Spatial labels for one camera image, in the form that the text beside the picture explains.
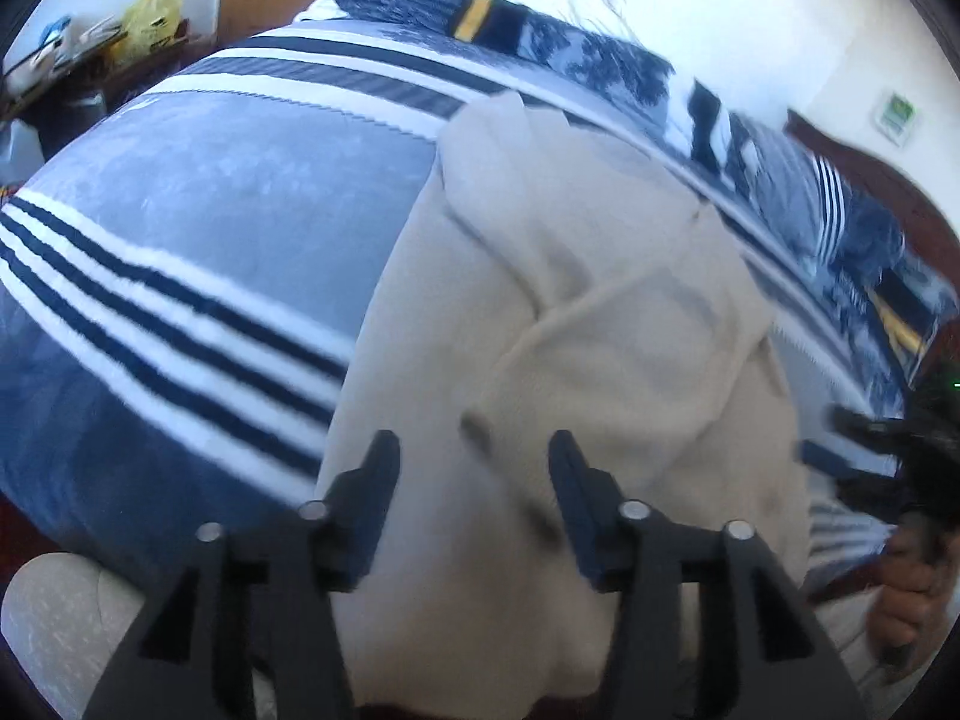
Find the yellow plastic bag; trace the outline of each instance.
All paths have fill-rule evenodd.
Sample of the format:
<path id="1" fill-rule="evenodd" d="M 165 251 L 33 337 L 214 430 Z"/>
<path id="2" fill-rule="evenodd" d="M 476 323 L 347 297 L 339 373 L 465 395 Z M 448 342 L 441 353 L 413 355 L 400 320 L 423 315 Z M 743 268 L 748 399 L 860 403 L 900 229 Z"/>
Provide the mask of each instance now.
<path id="1" fill-rule="evenodd" d="M 173 40 L 184 0 L 137 0 L 123 14 L 127 37 L 112 50 L 117 64 L 146 56 Z"/>

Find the beige cloth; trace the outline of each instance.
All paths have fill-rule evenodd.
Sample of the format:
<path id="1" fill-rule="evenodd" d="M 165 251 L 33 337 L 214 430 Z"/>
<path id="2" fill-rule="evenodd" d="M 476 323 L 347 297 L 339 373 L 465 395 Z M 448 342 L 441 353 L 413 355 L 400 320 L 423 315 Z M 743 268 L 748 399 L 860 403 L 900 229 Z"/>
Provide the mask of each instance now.
<path id="1" fill-rule="evenodd" d="M 513 93 L 462 109 L 368 309 L 318 481 L 377 429 L 400 436 L 371 576 L 334 599 L 357 701 L 493 720 L 596 688 L 616 598 L 563 538 L 556 429 L 669 517 L 755 523 L 800 581 L 808 493 L 769 323 L 716 212 L 662 167 Z"/>

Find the screw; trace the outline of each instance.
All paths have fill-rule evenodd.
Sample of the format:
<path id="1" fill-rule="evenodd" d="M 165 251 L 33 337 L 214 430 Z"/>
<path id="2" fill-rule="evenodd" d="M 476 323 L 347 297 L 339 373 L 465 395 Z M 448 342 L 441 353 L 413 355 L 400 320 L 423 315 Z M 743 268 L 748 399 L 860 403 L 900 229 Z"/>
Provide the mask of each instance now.
<path id="1" fill-rule="evenodd" d="M 197 528 L 198 541 L 209 544 L 211 541 L 217 541 L 224 534 L 224 526 L 219 522 L 205 522 Z"/>
<path id="2" fill-rule="evenodd" d="M 309 522 L 317 522 L 320 519 L 326 519 L 328 509 L 323 501 L 307 501 L 296 513 L 301 516 L 301 519 Z"/>
<path id="3" fill-rule="evenodd" d="M 624 501 L 620 504 L 620 516 L 624 519 L 639 522 L 650 516 L 650 507 L 643 501 Z"/>
<path id="4" fill-rule="evenodd" d="M 754 527 L 749 522 L 744 522 L 742 519 L 734 519 L 727 523 L 727 533 L 738 541 L 750 541 L 757 531 L 754 530 Z"/>

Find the human hand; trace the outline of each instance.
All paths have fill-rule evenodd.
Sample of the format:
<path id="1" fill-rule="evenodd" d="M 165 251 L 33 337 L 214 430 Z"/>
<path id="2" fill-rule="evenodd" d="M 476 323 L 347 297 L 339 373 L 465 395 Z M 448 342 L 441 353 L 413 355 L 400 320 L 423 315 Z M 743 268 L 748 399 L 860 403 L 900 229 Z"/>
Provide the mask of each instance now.
<path id="1" fill-rule="evenodd" d="M 895 647 L 913 646 L 909 661 L 892 671 L 899 680 L 933 655 L 949 632 L 947 604 L 960 566 L 960 533 L 944 538 L 944 558 L 936 566 L 920 560 L 920 535 L 901 526 L 880 557 L 882 588 L 867 616 L 867 641 L 877 658 Z"/>

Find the headboard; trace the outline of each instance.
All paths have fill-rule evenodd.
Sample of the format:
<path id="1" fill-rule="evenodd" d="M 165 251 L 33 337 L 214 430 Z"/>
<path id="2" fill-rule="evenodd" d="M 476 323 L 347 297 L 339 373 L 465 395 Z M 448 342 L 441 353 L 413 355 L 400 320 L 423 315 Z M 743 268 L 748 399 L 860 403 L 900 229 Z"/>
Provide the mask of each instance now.
<path id="1" fill-rule="evenodd" d="M 889 208 L 911 250 L 944 274 L 960 295 L 960 240 L 923 190 L 883 160 L 824 135 L 796 111 L 789 112 L 784 130 L 810 151 L 832 161 L 846 180 Z M 960 319 L 940 329 L 923 359 L 923 368 L 944 358 L 960 360 Z"/>

